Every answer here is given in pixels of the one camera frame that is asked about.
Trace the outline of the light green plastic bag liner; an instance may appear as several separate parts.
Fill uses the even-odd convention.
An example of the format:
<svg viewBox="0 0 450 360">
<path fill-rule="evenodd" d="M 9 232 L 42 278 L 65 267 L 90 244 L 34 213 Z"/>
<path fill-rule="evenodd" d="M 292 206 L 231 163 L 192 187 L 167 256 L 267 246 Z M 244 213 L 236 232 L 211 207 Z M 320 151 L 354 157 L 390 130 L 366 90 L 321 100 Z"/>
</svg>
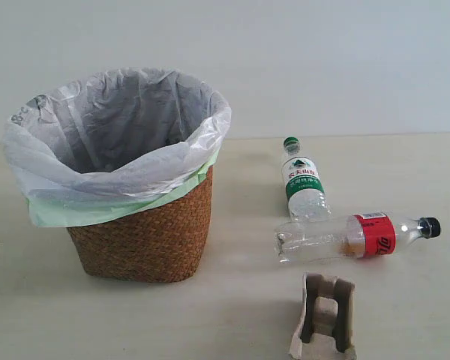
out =
<svg viewBox="0 0 450 360">
<path fill-rule="evenodd" d="M 182 185 L 169 193 L 152 197 L 148 201 L 135 199 L 132 202 L 123 203 L 92 202 L 89 204 L 66 204 L 54 199 L 29 198 L 26 200 L 28 216 L 37 227 L 65 228 L 102 224 L 128 215 L 155 209 L 184 198 L 198 185 L 201 185 L 206 179 L 207 172 L 215 164 L 217 157 L 218 153 L 214 153 Z"/>
</svg>

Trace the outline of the red label cola bottle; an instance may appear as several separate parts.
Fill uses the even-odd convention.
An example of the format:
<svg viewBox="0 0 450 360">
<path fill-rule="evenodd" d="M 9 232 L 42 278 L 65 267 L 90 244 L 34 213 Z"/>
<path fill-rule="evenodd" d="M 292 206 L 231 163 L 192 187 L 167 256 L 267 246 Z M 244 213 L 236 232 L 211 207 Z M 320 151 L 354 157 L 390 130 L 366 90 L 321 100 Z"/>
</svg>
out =
<svg viewBox="0 0 450 360">
<path fill-rule="evenodd" d="M 440 234 L 441 224 L 435 217 L 414 219 L 377 211 L 317 222 L 290 221 L 275 230 L 274 243 L 282 263 L 308 263 L 386 256 Z"/>
</svg>

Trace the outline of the woven brown wicker basket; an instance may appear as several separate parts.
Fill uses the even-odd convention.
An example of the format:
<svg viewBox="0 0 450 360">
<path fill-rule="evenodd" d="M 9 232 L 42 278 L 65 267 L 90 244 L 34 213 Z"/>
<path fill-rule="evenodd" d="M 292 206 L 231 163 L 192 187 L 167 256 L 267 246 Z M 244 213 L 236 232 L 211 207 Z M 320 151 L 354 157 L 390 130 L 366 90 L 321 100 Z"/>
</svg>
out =
<svg viewBox="0 0 450 360">
<path fill-rule="evenodd" d="M 67 228 L 86 274 L 146 283 L 194 275 L 209 235 L 213 170 L 180 199 L 90 226 Z"/>
</svg>

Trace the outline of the green label water bottle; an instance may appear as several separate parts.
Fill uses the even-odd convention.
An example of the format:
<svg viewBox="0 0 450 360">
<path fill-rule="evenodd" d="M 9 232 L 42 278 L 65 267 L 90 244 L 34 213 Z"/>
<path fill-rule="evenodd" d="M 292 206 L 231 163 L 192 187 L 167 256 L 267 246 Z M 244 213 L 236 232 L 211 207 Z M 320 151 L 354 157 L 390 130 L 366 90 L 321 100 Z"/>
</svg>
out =
<svg viewBox="0 0 450 360">
<path fill-rule="evenodd" d="M 316 164 L 305 156 L 300 141 L 293 136 L 283 141 L 280 171 L 289 216 L 294 221 L 324 221 L 331 216 Z"/>
</svg>

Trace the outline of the translucent white bin liner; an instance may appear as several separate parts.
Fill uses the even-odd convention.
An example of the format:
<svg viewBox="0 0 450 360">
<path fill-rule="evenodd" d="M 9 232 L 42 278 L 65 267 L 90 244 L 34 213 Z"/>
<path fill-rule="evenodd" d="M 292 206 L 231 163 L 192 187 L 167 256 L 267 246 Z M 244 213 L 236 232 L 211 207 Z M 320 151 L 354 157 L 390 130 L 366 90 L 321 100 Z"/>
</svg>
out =
<svg viewBox="0 0 450 360">
<path fill-rule="evenodd" d="M 186 182 L 221 147 L 232 110 L 176 70 L 120 68 L 74 80 L 21 106 L 4 153 L 29 199 L 148 199 Z"/>
</svg>

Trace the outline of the grey pulp cardboard tray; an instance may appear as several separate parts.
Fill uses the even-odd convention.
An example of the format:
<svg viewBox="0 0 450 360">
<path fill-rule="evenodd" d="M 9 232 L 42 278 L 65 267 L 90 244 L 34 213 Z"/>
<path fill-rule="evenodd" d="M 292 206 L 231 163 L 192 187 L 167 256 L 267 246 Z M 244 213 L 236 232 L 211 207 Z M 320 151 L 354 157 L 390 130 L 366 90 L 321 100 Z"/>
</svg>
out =
<svg viewBox="0 0 450 360">
<path fill-rule="evenodd" d="M 301 314 L 292 334 L 289 356 L 302 359 L 314 335 L 334 339 L 345 359 L 356 359 L 353 344 L 353 294 L 355 284 L 339 277 L 305 272 L 302 277 Z"/>
</svg>

